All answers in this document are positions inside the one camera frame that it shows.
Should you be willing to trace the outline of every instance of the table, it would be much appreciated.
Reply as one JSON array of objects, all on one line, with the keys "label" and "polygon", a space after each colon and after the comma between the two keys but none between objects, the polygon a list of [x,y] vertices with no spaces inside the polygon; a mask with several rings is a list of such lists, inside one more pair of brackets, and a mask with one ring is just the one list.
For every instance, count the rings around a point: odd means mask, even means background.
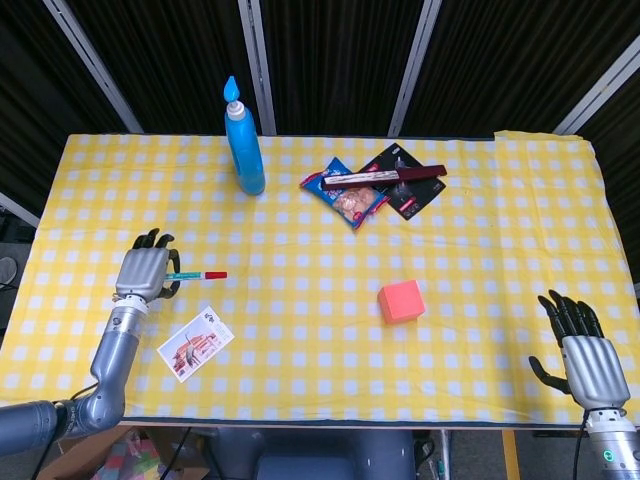
[{"label": "table", "polygon": [[[183,270],[229,278],[152,304],[129,420],[575,425],[580,409],[527,362],[562,372],[536,301],[554,288],[600,315],[640,423],[637,305],[590,144],[400,140],[447,166],[447,188],[410,222],[383,207],[357,232],[298,187],[334,155],[357,169],[390,143],[261,138],[267,188],[253,198],[224,137],[72,135],[0,352],[0,400],[67,398],[93,382],[120,263],[157,226],[175,235]],[[406,279],[427,313],[385,327],[376,293]],[[155,349],[206,305],[236,339],[180,384]]]}]

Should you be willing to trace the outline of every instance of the snack bag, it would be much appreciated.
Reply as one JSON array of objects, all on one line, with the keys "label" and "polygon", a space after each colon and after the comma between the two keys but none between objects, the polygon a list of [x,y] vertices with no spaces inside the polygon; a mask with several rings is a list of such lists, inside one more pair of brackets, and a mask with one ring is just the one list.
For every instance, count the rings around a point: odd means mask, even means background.
[{"label": "snack bag", "polygon": [[374,213],[387,201],[382,193],[371,187],[349,188],[347,190],[322,190],[320,182],[323,177],[352,173],[343,163],[334,157],[327,168],[305,178],[300,186],[320,197],[334,210],[340,212],[344,219],[356,230],[367,215]]}]

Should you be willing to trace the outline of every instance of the card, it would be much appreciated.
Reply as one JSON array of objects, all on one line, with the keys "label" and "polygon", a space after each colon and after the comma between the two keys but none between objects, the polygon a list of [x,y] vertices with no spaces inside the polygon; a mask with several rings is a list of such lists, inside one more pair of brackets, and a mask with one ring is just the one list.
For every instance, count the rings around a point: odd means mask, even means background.
[{"label": "card", "polygon": [[[395,170],[396,162],[398,161],[402,162],[407,168],[422,166],[409,152],[394,143],[367,163],[360,169],[360,172]],[[381,185],[374,188],[389,197],[389,205],[402,218],[409,220],[436,198],[445,187],[446,185],[439,178],[434,177],[397,185]]]},{"label": "card", "polygon": [[233,338],[213,308],[207,307],[158,347],[158,353],[182,383]]}]

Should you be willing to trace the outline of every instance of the blue bottle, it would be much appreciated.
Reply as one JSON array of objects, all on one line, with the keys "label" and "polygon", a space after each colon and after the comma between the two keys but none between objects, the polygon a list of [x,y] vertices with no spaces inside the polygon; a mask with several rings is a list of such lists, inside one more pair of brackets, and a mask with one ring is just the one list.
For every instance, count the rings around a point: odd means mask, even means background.
[{"label": "blue bottle", "polygon": [[238,97],[240,90],[236,79],[229,77],[224,86],[224,99],[228,102],[224,124],[236,165],[238,183],[249,195],[259,195],[264,190],[265,180],[258,135],[251,112]]}]

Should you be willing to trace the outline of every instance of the metal frame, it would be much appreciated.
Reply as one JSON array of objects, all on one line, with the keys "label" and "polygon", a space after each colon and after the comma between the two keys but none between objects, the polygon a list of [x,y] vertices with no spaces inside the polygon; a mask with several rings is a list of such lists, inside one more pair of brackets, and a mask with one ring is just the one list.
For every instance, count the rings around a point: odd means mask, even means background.
[{"label": "metal frame", "polygon": [[427,52],[427,47],[431,40],[433,27],[438,18],[440,4],[441,0],[424,0],[424,4],[422,5],[422,12],[420,12],[420,19],[416,27],[416,34],[413,37],[413,44],[409,51],[409,58],[407,58],[407,66],[404,69],[404,76],[400,84],[398,99],[393,109],[389,133],[387,134],[388,137],[397,137],[402,129],[404,117],[407,114],[409,103],[413,96],[413,89],[418,81],[422,61],[424,60],[424,55]]},{"label": "metal frame", "polygon": [[0,205],[13,213],[16,217],[24,220],[32,227],[38,228],[38,224],[40,223],[40,219],[36,217],[29,210],[24,208],[22,205],[17,204],[5,194],[0,193]]},{"label": "metal frame", "polygon": [[440,430],[440,448],[444,466],[443,480],[451,480],[451,431]]},{"label": "metal frame", "polygon": [[638,36],[609,69],[573,107],[553,133],[576,133],[613,96],[640,67],[640,36]]},{"label": "metal frame", "polygon": [[251,79],[253,80],[253,90],[258,104],[262,134],[277,135],[273,99],[271,97],[269,64],[267,63],[267,49],[264,44],[264,31],[262,30],[260,0],[238,0],[238,8],[240,9],[244,44],[249,58]]},{"label": "metal frame", "polygon": [[144,133],[65,0],[42,0],[130,133]]}]

